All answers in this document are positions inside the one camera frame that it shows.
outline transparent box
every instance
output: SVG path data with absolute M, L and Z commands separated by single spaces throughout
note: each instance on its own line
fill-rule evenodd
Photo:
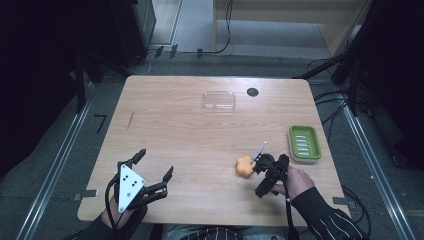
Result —
M 234 112 L 236 96 L 231 91 L 206 91 L 203 94 L 203 110 L 207 112 Z

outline green dish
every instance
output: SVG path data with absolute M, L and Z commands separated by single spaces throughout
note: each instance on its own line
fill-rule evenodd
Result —
M 290 155 L 293 160 L 315 163 L 321 158 L 321 148 L 315 128 L 294 125 L 289 129 Z

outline gray floor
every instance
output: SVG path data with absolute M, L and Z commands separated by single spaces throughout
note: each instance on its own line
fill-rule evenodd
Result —
M 188 3 L 188 0 L 184 0 L 184 6 Z M 189 9 L 189 6 L 186 6 L 186 8 L 184 6 L 182 14 L 188 14 L 187 12 L 184 13 L 183 10 Z M 209 33 L 206 33 L 207 31 L 202 31 L 202 34 L 198 34 L 199 31 L 190 32 L 189 29 L 184 28 L 187 24 L 184 24 L 183 20 L 184 15 L 181 15 L 174 40 L 174 44 L 179 44 L 178 50 L 193 51 L 197 48 L 203 48 L 206 51 L 210 47 Z M 315 35 L 311 39 L 315 38 L 320 39 L 320 36 Z M 279 48 L 281 51 L 277 56 L 259 55 L 267 52 L 258 51 L 257 49 L 257 45 L 261 45 L 263 42 L 253 42 L 254 44 L 250 44 L 251 47 L 247 47 L 249 44 L 241 47 L 243 44 L 233 43 L 234 52 L 232 56 L 205 55 L 197 59 L 196 55 L 193 54 L 177 54 L 170 59 L 169 53 L 165 52 L 159 58 L 154 58 L 153 55 L 149 57 L 150 70 L 146 62 L 132 69 L 140 73 L 149 70 L 147 73 L 149 75 L 287 78 L 306 72 L 309 63 L 313 60 L 328 57 L 328 52 L 321 52 L 322 49 L 325 49 L 325 45 L 322 45 L 322 39 L 318 42 L 315 40 L 310 43 L 306 42 L 305 47 L 296 45 L 297 51 L 294 53 L 282 46 Z M 321 50 L 317 52 L 311 51 L 310 46 Z M 84 228 L 88 224 L 77 218 L 76 214 L 80 202 L 73 200 L 73 196 L 75 193 L 81 193 L 86 188 L 111 116 L 125 83 L 125 79 L 116 73 L 105 71 L 107 78 L 101 84 L 96 84 L 94 88 L 92 103 L 88 109 L 85 121 L 69 153 L 51 198 L 49 198 L 45 209 L 42 209 L 44 212 L 32 239 L 61 239 L 75 230 Z M 335 86 L 328 80 L 328 77 L 329 73 L 323 72 L 317 78 L 309 80 L 314 95 L 334 90 Z M 324 120 L 337 107 L 338 102 L 329 102 L 318 105 L 317 109 L 321 119 Z M 31 204 L 42 187 L 60 145 L 72 124 L 75 117 L 75 108 L 76 99 L 73 99 L 45 134 L 33 154 L 1 180 L 0 239 L 14 239 L 18 236 Z M 96 132 L 100 126 L 101 119 L 95 117 L 94 114 L 107 115 L 105 125 L 99 133 Z M 391 155 L 381 138 L 381 134 L 377 131 L 375 123 L 363 113 L 359 114 L 358 119 L 362 123 L 366 136 L 373 146 L 378 162 L 383 168 L 397 199 L 407 214 L 416 239 L 424 239 L 424 192 L 422 191 L 424 173 L 419 170 L 396 168 L 391 162 Z M 387 210 L 386 203 L 377 188 L 375 179 L 370 173 L 345 115 L 341 113 L 335 118 L 331 136 L 329 134 L 329 123 L 324 125 L 324 129 L 327 133 L 327 138 L 330 138 L 329 145 L 341 183 L 352 189 L 370 212 L 372 237 L 374 239 L 401 239 L 398 237 L 398 232 Z M 357 218 L 360 215 L 360 211 L 357 208 L 351 208 L 351 214 L 354 218 Z M 360 226 L 366 229 L 366 221 L 362 221 Z M 150 224 L 142 224 L 133 239 L 148 239 L 151 227 Z M 305 233 L 302 234 L 301 239 L 312 239 L 312 237 Z

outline cable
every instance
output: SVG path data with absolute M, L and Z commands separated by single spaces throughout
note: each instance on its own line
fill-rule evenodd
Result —
M 372 230 L 372 228 L 371 228 L 371 218 L 370 218 L 370 215 L 369 215 L 366 207 L 361 202 L 361 200 L 359 199 L 359 197 L 352 190 L 350 190 L 346 186 L 343 186 L 343 185 L 341 185 L 341 186 L 342 186 L 343 193 L 346 194 L 348 197 L 350 197 L 352 200 L 354 200 L 361 207 L 361 209 L 362 209 L 361 217 L 358 220 L 354 221 L 354 222 L 355 223 L 358 223 L 359 221 L 361 221 L 363 219 L 364 214 L 365 214 L 365 217 L 366 217 L 367 222 L 368 222 L 368 229 L 367 229 L 366 234 L 368 236 L 371 236 L 371 230 Z
M 150 70 L 152 69 L 152 64 L 150 63 L 150 60 L 149 60 L 149 57 L 150 57 L 150 55 L 152 55 L 153 53 L 155 53 L 156 52 L 156 50 L 154 50 L 154 51 L 152 51 L 152 52 L 150 52 L 149 54 L 147 54 L 147 56 L 146 56 L 146 62 L 147 62 L 147 64 L 148 64 L 148 69 L 147 69 L 147 71 L 145 71 L 145 72 L 143 72 L 143 73 L 139 73 L 139 72 L 136 72 L 136 71 L 134 71 L 132 68 L 127 68 L 128 70 L 130 70 L 132 73 L 134 73 L 134 74 L 137 74 L 137 75 L 146 75 L 147 73 L 149 73 L 150 72 Z
M 347 100 L 348 100 L 347 98 L 332 98 L 332 99 L 323 100 L 321 102 L 317 102 L 317 103 L 315 103 L 315 105 L 320 105 L 320 104 L 323 104 L 323 103 L 333 102 L 333 101 L 347 101 Z
M 228 1 L 228 5 L 227 5 L 227 11 L 226 11 L 226 14 L 225 14 L 225 22 L 226 22 L 226 25 L 227 25 L 227 32 L 228 32 L 228 39 L 227 39 L 227 43 L 225 44 L 225 46 L 221 50 L 219 50 L 219 51 L 215 51 L 215 52 L 210 52 L 210 51 L 208 51 L 208 52 L 202 52 L 202 54 L 204 54 L 204 55 L 213 55 L 213 56 L 228 56 L 228 55 L 233 54 L 233 52 L 234 52 L 234 46 L 232 44 L 230 44 L 230 41 L 231 41 L 230 24 L 231 24 L 232 11 L 233 11 L 233 0 L 229 0 Z M 225 49 L 227 49 L 227 47 L 229 45 L 232 48 L 231 53 L 229 53 L 229 54 L 219 54 L 219 53 L 225 51 Z M 198 54 L 198 52 L 190 52 L 190 51 L 181 51 L 181 52 L 180 51 L 176 51 L 176 53 L 180 53 L 180 54 Z
M 321 93 L 321 94 L 318 94 L 318 95 L 316 95 L 314 97 L 314 101 L 316 101 L 316 100 L 318 100 L 318 99 L 320 99 L 322 97 L 328 96 L 330 94 L 334 94 L 334 93 L 347 93 L 347 90 L 337 90 L 337 91 L 331 91 L 331 92 Z
M 330 138 L 331 138 L 331 130 L 333 128 L 333 122 L 335 117 L 340 113 L 340 111 L 347 106 L 347 100 L 344 100 L 342 104 L 340 104 L 340 106 L 337 108 L 337 110 L 335 112 L 333 112 L 327 119 L 325 119 L 324 121 L 322 121 L 322 125 L 324 125 L 326 122 L 328 122 L 331 119 L 330 122 L 330 127 L 328 130 L 328 137 L 327 137 L 327 143 L 330 143 Z
M 115 234 L 115 239 L 118 239 L 118 229 L 115 225 L 115 221 L 113 220 L 113 216 L 112 216 L 112 211 L 110 210 L 110 204 L 109 204 L 109 191 L 110 188 L 116 183 L 117 181 L 117 177 L 116 175 L 112 178 L 112 180 L 110 180 L 110 182 L 108 183 L 107 187 L 106 187 L 106 191 L 105 191 L 105 205 L 106 205 L 106 211 L 107 211 L 107 215 L 109 217 L 109 221 L 110 224 L 112 226 L 112 230 Z

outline orange toy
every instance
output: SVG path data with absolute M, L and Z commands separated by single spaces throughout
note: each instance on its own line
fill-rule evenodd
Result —
M 256 162 L 253 162 L 252 164 L 250 164 L 251 161 L 252 161 L 252 157 L 250 156 L 245 156 L 245 157 L 237 159 L 237 166 L 236 166 L 237 173 L 245 177 L 250 177 L 250 175 L 252 175 L 253 173 L 253 168 L 256 165 Z

